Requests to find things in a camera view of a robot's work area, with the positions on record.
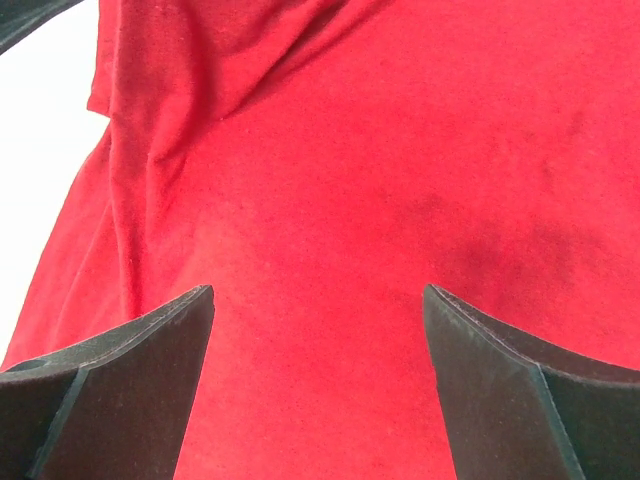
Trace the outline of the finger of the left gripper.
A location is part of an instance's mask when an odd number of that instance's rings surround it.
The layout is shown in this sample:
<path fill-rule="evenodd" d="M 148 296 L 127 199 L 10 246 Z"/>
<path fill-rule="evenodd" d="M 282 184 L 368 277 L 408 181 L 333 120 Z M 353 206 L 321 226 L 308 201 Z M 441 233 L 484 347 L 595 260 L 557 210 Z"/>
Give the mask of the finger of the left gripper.
<path fill-rule="evenodd" d="M 82 0 L 1 0 L 0 53 Z"/>

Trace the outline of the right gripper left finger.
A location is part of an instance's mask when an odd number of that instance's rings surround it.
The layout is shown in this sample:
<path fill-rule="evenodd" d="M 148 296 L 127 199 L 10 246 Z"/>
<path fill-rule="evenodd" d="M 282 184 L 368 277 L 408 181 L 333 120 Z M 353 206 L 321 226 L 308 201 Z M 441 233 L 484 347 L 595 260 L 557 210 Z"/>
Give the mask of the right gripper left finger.
<path fill-rule="evenodd" d="M 2 478 L 173 478 L 213 317 L 198 286 L 3 372 Z"/>

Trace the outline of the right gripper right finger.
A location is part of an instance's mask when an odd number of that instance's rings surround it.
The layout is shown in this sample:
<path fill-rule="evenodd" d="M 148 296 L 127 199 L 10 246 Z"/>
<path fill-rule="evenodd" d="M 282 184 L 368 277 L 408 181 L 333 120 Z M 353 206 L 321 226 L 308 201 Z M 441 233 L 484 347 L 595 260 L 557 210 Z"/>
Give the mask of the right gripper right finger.
<path fill-rule="evenodd" d="M 423 318 L 457 478 L 638 478 L 638 371 L 556 346 L 435 285 Z"/>

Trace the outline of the red t-shirt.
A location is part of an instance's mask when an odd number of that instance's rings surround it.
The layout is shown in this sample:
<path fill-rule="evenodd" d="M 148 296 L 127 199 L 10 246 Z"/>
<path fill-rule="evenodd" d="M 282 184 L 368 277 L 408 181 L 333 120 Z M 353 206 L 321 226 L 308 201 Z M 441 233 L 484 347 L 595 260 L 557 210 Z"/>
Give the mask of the red t-shirt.
<path fill-rule="evenodd" d="M 12 366 L 200 284 L 180 479 L 450 479 L 434 283 L 639 365 L 635 1 L 103 1 Z"/>

